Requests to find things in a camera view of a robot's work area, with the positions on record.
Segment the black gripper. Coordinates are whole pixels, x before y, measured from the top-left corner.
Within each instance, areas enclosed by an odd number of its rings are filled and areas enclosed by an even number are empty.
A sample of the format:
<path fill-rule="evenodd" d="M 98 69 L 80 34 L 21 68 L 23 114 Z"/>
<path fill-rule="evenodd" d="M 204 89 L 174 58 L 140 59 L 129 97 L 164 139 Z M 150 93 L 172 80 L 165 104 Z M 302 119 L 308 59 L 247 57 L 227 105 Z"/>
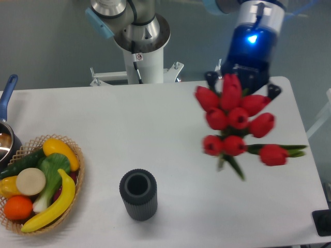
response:
<path fill-rule="evenodd" d="M 229 52 L 221 67 L 221 74 L 236 74 L 242 89 L 251 95 L 266 85 L 266 96 L 275 100 L 282 88 L 269 82 L 269 68 L 278 41 L 275 32 L 251 24 L 239 25 L 235 28 Z M 220 75 L 216 71 L 204 73 L 209 89 L 219 92 L 216 88 Z"/>

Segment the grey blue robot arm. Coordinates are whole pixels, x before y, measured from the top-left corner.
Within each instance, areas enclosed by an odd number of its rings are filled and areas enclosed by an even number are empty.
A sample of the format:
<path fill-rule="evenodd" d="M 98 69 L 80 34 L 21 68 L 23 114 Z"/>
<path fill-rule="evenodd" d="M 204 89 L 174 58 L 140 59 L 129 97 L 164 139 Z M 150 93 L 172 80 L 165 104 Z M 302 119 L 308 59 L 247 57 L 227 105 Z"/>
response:
<path fill-rule="evenodd" d="M 225 63 L 204 74 L 215 86 L 226 74 L 238 76 L 243 90 L 253 94 L 263 86 L 274 99 L 281 88 L 269 80 L 269 67 L 282 27 L 287 1 L 204 1 L 213 14 L 238 11 Z M 113 38 L 122 49 L 129 84 L 165 81 L 163 49 L 170 39 L 168 22 L 155 12 L 154 1 L 91 1 L 85 11 L 102 37 Z"/>

